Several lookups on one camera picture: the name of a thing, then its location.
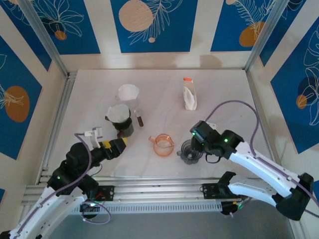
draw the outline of white table surface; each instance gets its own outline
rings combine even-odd
[[[183,77],[194,80],[198,102],[195,111],[185,110]],[[226,171],[233,171],[255,177],[226,159],[208,164],[202,157],[197,164],[186,165],[176,154],[182,143],[192,137],[189,130],[199,120],[205,120],[219,103],[242,100],[254,105],[242,70],[79,70],[49,161],[49,172],[59,167],[70,147],[78,141],[74,133],[101,126],[103,140],[116,138],[116,130],[104,116],[108,107],[116,104],[115,94],[122,84],[134,84],[140,89],[144,127],[139,127],[137,119],[132,117],[134,133],[128,138],[127,148],[120,157],[103,161],[100,176],[221,177]],[[209,121],[217,124],[220,133],[229,129],[249,141],[255,120],[248,107],[230,103],[220,107]],[[175,143],[174,152],[168,157],[157,156],[148,140],[150,135],[161,133],[169,134]],[[85,140],[91,146],[89,138]],[[270,157],[261,129],[254,147]]]

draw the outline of paper coffee filter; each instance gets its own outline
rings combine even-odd
[[[121,123],[130,117],[130,110],[126,105],[116,105],[109,107],[106,116],[113,123]]]
[[[130,101],[137,98],[139,95],[140,90],[135,85],[122,85],[119,87],[119,98],[121,101]]]

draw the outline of gray floor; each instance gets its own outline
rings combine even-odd
[[[289,222],[268,204],[252,201],[234,218],[221,213],[115,214],[103,226],[67,217],[50,239],[291,239]]]

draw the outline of glass measuring cup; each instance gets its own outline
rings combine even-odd
[[[169,156],[174,150],[174,142],[167,134],[163,133],[157,137],[150,136],[149,141],[154,144],[154,152],[159,156]]]

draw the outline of orange measuring cup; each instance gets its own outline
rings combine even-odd
[[[154,145],[154,152],[162,157],[169,156],[174,150],[174,142],[167,134],[160,134],[157,137],[150,136],[149,141]]]

